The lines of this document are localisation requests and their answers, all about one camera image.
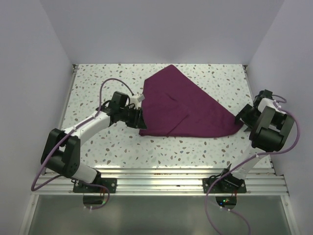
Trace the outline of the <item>purple cloth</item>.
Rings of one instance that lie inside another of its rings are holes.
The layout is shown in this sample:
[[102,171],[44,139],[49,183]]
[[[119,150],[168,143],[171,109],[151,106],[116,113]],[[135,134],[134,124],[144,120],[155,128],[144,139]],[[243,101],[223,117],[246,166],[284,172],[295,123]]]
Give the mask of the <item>purple cloth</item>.
[[169,65],[144,81],[141,136],[220,138],[236,134],[243,122]]

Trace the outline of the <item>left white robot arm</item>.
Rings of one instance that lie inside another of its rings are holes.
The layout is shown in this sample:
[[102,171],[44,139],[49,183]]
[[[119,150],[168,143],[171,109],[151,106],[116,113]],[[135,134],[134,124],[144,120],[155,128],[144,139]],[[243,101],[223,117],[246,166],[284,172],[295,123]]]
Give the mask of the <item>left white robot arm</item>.
[[98,171],[80,162],[80,149],[93,136],[119,121],[130,128],[147,128],[141,107],[101,108],[72,127],[50,131],[41,164],[61,176],[83,181],[90,192],[99,191],[102,181]]

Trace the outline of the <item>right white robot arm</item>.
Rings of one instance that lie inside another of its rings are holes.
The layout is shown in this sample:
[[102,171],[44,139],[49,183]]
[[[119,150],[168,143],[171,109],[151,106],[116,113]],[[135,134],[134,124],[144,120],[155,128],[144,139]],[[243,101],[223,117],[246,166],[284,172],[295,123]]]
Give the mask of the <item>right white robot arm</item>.
[[[282,109],[279,101],[262,98],[257,109],[261,113],[251,129],[250,146],[229,170],[229,174],[238,180],[244,180],[265,156],[287,153],[295,148],[300,139],[298,120],[290,112]],[[296,138],[290,147],[284,149],[294,126]]]

